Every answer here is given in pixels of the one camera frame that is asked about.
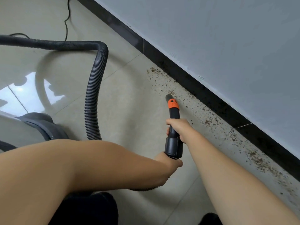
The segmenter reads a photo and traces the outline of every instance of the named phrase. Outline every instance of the person's right hand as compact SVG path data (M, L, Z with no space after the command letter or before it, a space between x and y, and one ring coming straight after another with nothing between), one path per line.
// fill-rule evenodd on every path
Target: person's right hand
M178 132L178 134L180 135L180 139L183 143L186 143L186 138L185 138L186 134L188 134L190 130L193 130L189 122L184 118L180 118L180 119L169 118L166 120L166 124L171 125L173 129L175 129L175 131ZM170 128L167 128L167 135L169 134L170 134Z

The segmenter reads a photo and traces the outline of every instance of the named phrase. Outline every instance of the person's right arm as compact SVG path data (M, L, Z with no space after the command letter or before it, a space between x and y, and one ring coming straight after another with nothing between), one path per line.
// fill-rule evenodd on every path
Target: person's right arm
M224 225L300 224L296 215L260 180L216 149L187 120L168 119L167 125L172 125L187 144Z

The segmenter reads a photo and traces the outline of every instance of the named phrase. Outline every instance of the person's left arm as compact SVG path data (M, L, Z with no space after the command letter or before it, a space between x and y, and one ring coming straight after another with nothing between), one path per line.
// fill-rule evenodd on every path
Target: person's left arm
M52 140L0 154L0 224L48 224L63 198L82 190L163 185L182 166L106 141Z

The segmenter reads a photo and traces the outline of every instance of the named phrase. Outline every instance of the floor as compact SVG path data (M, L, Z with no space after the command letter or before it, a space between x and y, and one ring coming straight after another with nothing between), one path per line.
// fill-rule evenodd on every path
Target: floor
M0 34L63 40L67 0L0 0ZM71 0L68 40L99 40L109 58L98 100L102 138L153 158L164 150L165 95L173 94L181 116L227 156L252 172L300 218L300 184L203 103L181 87L78 1ZM71 138L85 140L84 98L95 52L51 52L1 46L0 111L50 114ZM183 167L149 192L116 190L119 224L197 224L215 212L191 155Z

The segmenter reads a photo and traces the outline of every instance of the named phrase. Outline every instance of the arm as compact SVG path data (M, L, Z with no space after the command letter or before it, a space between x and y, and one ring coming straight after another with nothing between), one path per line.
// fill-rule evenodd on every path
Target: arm
M217 150L187 120L168 119L167 125L172 125L187 144L224 225L300 224L296 215L261 181Z
M53 140L0 154L0 224L48 224L81 190L163 185L182 161L155 160L105 141Z

